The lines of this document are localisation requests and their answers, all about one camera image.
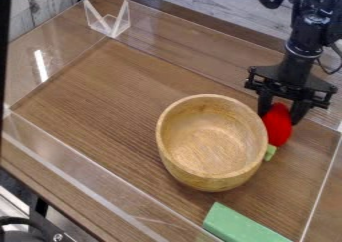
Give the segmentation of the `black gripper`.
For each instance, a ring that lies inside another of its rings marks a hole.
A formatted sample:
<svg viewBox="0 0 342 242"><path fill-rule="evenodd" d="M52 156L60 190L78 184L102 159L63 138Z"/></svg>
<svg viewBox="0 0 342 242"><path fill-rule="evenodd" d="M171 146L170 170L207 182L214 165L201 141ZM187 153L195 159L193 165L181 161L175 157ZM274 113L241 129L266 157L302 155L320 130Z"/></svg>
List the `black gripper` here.
<svg viewBox="0 0 342 242"><path fill-rule="evenodd" d="M338 88L310 74L303 85L290 83L279 78L279 67L251 66L245 87L258 94L258 115L263 117L270 110L273 98L293 101L291 124L297 125L312 108L328 109Z"/></svg>

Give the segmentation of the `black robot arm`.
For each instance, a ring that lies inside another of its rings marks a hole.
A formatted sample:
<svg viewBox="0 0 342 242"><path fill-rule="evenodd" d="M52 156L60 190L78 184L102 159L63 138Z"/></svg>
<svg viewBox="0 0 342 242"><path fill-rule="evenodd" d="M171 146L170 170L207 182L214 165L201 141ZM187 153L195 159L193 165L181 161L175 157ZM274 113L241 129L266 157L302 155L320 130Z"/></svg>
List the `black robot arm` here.
<svg viewBox="0 0 342 242"><path fill-rule="evenodd" d="M285 43L285 56L279 64L253 66L245 87L258 94L258 114L265 115L273 99L281 97L293 101L291 123L298 124L310 109L326 109L338 88L312 74L312 68L321 63L326 47L342 50L342 0L259 0L269 9L277 9L283 2L293 4L291 34Z"/></svg>

